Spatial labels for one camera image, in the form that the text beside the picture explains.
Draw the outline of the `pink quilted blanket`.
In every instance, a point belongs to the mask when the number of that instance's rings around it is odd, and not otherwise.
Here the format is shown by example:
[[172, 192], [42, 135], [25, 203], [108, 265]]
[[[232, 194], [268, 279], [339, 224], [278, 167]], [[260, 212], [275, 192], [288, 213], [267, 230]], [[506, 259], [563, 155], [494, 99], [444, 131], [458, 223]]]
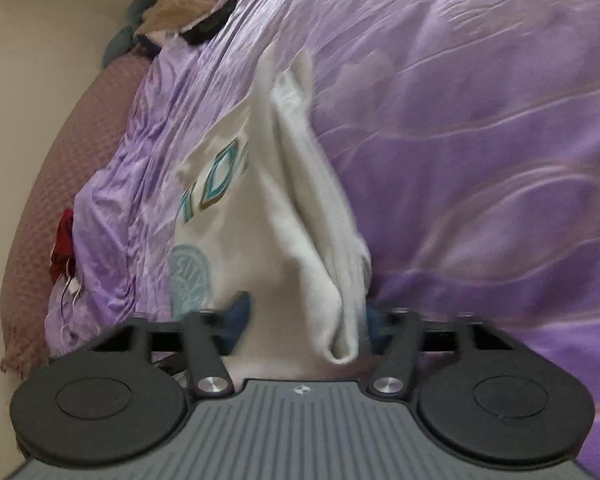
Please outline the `pink quilted blanket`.
[[20, 378], [48, 361], [44, 320], [52, 290], [50, 252], [61, 213], [124, 135], [140, 83], [143, 55], [123, 55], [105, 68], [73, 107], [38, 172], [17, 226], [3, 275], [0, 370]]

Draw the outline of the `teal cloth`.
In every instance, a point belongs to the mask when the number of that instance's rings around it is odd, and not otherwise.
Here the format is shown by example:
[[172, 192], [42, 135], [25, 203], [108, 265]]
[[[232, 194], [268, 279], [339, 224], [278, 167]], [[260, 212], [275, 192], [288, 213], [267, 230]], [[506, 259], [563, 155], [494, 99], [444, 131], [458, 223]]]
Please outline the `teal cloth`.
[[125, 24], [108, 42], [102, 55], [102, 69], [107, 68], [117, 58], [132, 51], [137, 45], [135, 32], [143, 24], [144, 13], [158, 0], [133, 0], [125, 14]]

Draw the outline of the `purple bedspread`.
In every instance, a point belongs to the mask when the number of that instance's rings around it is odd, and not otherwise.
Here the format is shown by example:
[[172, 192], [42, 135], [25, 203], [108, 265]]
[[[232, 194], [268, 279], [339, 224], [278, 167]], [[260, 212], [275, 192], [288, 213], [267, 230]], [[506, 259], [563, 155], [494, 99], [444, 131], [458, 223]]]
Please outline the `purple bedspread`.
[[578, 376], [596, 403], [580, 459], [600, 476], [600, 0], [238, 0], [206, 44], [169, 41], [76, 194], [86, 289], [50, 297], [50, 351], [166, 315], [176, 165], [271, 42], [282, 62], [313, 55], [314, 130], [373, 300], [490, 318]]

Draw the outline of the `white Nevada sweatshirt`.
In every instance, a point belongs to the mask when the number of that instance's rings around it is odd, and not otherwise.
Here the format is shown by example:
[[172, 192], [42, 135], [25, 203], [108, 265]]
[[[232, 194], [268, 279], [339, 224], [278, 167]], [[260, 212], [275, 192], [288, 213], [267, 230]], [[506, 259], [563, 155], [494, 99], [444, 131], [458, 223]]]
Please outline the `white Nevada sweatshirt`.
[[312, 101], [309, 53], [278, 70], [267, 48], [245, 99], [178, 168], [172, 314], [249, 295], [227, 364], [235, 382], [351, 377], [365, 363], [370, 252], [312, 130]]

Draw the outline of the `dark object at bedhead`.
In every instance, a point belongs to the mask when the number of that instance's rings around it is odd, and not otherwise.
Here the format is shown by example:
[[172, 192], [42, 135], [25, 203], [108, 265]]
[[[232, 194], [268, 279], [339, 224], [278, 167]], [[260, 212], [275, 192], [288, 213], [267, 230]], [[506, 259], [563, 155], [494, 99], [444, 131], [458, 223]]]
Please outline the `dark object at bedhead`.
[[219, 9], [214, 10], [195, 25], [180, 32], [180, 37], [191, 47], [197, 47], [213, 39], [232, 16], [238, 0], [225, 0]]

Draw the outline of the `red cloth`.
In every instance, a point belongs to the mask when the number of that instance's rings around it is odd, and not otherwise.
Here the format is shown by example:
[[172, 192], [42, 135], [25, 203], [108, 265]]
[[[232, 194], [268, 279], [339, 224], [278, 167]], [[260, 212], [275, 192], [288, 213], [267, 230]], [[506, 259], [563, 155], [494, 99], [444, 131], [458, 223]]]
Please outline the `red cloth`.
[[71, 280], [76, 275], [76, 256], [73, 247], [73, 210], [66, 208], [58, 222], [53, 248], [50, 251], [50, 278]]

